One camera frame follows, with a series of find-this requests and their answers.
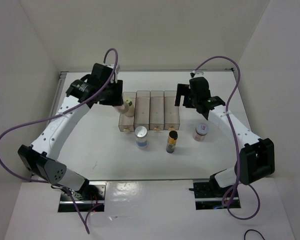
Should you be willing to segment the yellow cap spice bottle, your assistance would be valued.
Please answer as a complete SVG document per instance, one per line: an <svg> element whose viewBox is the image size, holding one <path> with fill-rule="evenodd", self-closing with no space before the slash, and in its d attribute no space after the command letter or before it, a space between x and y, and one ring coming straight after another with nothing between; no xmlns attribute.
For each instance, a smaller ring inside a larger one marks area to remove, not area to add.
<svg viewBox="0 0 300 240"><path fill-rule="evenodd" d="M135 106L133 104L133 101L131 98L125 98L124 99L124 105L126 108L126 112L124 115L128 118L132 118L135 115Z"/></svg>

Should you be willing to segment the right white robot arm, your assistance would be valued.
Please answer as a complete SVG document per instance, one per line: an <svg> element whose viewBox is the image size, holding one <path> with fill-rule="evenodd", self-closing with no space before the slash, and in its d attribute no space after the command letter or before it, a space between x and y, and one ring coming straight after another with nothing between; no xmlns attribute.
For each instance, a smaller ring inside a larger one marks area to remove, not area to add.
<svg viewBox="0 0 300 240"><path fill-rule="evenodd" d="M175 104L196 109L230 140L234 141L239 159L235 166L210 176L207 191L221 197L235 183L249 185L275 172L275 147L250 131L227 108L219 96L212 96L204 77L193 77L189 84L177 85Z"/></svg>

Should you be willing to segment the pink cap spice bottle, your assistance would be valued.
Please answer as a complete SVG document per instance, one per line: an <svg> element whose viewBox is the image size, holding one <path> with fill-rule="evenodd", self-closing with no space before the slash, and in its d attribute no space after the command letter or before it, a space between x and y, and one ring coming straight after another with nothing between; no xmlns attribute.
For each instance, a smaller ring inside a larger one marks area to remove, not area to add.
<svg viewBox="0 0 300 240"><path fill-rule="evenodd" d="M122 105L114 106L113 107L119 114L125 115L128 111L130 106L124 102Z"/></svg>

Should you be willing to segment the white blue cylindrical shaker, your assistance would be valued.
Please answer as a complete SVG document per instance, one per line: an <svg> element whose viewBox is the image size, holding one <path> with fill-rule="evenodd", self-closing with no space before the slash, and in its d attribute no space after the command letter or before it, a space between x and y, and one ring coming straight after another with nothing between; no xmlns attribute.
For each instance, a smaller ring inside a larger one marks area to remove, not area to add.
<svg viewBox="0 0 300 240"><path fill-rule="evenodd" d="M135 141L139 149L144 149L148 145L148 130L144 126L138 126L135 131Z"/></svg>

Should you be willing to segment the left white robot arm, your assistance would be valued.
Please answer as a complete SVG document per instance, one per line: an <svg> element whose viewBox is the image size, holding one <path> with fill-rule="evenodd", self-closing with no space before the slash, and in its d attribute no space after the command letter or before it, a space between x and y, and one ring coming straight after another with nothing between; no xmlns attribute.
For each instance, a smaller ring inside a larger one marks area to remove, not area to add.
<svg viewBox="0 0 300 240"><path fill-rule="evenodd" d="M22 145L18 155L28 170L49 184L66 187L78 200L96 189L87 178L58 161L61 149L78 122L94 104L122 106L123 81L118 79L118 64L95 63L90 74L73 81L56 114L41 135L29 146Z"/></svg>

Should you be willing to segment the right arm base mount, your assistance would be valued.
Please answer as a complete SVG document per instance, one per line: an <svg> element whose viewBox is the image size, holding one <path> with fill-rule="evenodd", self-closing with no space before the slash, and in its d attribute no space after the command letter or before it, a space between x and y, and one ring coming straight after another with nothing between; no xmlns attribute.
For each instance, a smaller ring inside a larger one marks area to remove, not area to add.
<svg viewBox="0 0 300 240"><path fill-rule="evenodd" d="M230 186L213 190L208 181L194 181L188 190L194 194L195 209L221 210L226 209L222 205L222 198Z"/></svg>

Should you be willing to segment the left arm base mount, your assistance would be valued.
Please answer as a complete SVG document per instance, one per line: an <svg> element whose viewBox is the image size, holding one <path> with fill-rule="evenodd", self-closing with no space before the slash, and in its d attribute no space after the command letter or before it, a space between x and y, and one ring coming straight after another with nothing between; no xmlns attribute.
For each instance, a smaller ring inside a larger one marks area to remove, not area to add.
<svg viewBox="0 0 300 240"><path fill-rule="evenodd" d="M85 196L79 195L73 190L70 190L70 197L64 190L62 190L58 204L58 212L76 212L76 208L72 199L75 201L76 206L80 212L87 213L92 208L94 208L92 210L93 212L103 212L105 209L107 182L91 181L89 185L90 191L86 193Z"/></svg>

